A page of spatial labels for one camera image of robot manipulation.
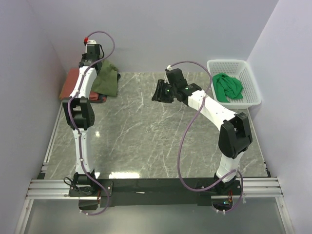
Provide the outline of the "olive green graphic tank top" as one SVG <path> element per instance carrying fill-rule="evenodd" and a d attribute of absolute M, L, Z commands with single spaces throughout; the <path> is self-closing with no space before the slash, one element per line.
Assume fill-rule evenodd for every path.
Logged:
<path fill-rule="evenodd" d="M 119 69 L 110 61 L 104 60 L 102 62 L 101 71 L 93 82 L 91 91 L 110 97 L 116 97 L 118 75 Z"/>

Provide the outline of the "bright green tank top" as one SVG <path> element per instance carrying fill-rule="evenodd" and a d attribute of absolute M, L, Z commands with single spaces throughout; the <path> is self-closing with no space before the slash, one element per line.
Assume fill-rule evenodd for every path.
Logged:
<path fill-rule="evenodd" d="M 213 76 L 213 87 L 216 99 L 219 102 L 229 103 L 228 98 L 232 100 L 243 99 L 241 82 L 225 73 Z"/>

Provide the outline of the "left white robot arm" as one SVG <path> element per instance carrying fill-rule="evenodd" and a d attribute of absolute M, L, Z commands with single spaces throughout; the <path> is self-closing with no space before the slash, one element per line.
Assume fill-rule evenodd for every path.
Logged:
<path fill-rule="evenodd" d="M 69 97 L 62 101 L 67 124 L 73 131 L 76 149 L 76 169 L 71 187 L 85 195 L 94 195 L 98 189 L 95 168 L 91 157 L 91 127 L 95 114 L 89 96 L 93 82 L 101 70 L 101 45 L 87 40 L 85 53 L 79 63 L 78 78 Z"/>

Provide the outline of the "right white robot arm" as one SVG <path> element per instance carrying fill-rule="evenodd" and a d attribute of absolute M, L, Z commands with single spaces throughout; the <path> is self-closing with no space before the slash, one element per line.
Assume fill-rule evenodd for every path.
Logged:
<path fill-rule="evenodd" d="M 182 135 L 177 153 L 177 172 L 182 185 L 192 192 L 204 192 L 211 188 L 221 195 L 231 189 L 243 154 L 253 141 L 249 118 L 245 113 L 231 111 L 207 95 L 195 83 L 188 84 L 181 69 L 166 69 L 167 79 L 157 81 L 152 101 L 172 103 L 175 99 L 196 110 L 196 114 L 187 125 L 191 127 L 199 115 L 208 119 L 219 131 L 218 147 L 222 153 L 219 167 L 215 173 L 215 182 L 207 187 L 192 188 L 184 181 L 180 170 L 180 157 L 188 130 Z"/>

